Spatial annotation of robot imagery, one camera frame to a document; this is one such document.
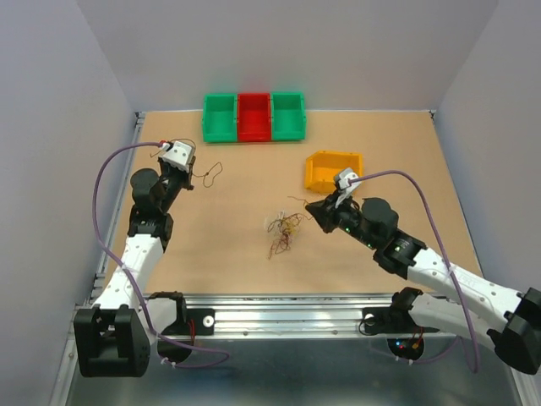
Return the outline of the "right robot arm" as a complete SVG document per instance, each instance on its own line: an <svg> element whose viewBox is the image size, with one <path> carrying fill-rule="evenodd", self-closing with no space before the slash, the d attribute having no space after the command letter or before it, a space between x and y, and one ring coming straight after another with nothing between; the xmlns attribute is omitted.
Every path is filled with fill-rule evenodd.
<svg viewBox="0 0 541 406"><path fill-rule="evenodd" d="M492 283L444 258L398 227L398 214L381 198L341 204L336 196L307 204L307 212L325 233L339 228L374 252L379 267L439 293L417 289L396 294L389 320L399 330L413 325L459 337L474 337L505 364L535 375L540 369L540 292Z"/></svg>

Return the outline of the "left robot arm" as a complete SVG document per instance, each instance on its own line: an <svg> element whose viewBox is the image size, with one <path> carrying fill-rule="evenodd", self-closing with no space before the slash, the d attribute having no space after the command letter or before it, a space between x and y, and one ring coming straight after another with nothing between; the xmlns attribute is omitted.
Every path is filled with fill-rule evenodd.
<svg viewBox="0 0 541 406"><path fill-rule="evenodd" d="M149 328L150 309L141 289L171 239L169 208L181 190L193 189L194 163L162 158L159 172L143 168L132 175L134 204L123 255L99 298L74 317L82 376L141 377L146 372L156 334Z"/></svg>

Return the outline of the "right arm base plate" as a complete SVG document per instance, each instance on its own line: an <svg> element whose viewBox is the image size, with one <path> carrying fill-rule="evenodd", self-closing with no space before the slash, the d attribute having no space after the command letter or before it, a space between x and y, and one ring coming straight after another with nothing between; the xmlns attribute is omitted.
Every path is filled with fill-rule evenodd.
<svg viewBox="0 0 541 406"><path fill-rule="evenodd" d="M433 327L421 327L411 316L402 310L393 310L390 306L367 307L362 311L358 330L366 336L380 334L414 334L421 332L438 332Z"/></svg>

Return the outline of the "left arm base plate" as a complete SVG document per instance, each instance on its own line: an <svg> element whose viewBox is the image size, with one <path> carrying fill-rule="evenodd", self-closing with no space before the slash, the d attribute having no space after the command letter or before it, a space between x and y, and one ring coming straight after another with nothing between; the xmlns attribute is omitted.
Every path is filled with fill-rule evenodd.
<svg viewBox="0 0 541 406"><path fill-rule="evenodd" d="M178 310L175 319L163 330L166 336L209 337L214 335L216 312L212 308Z"/></svg>

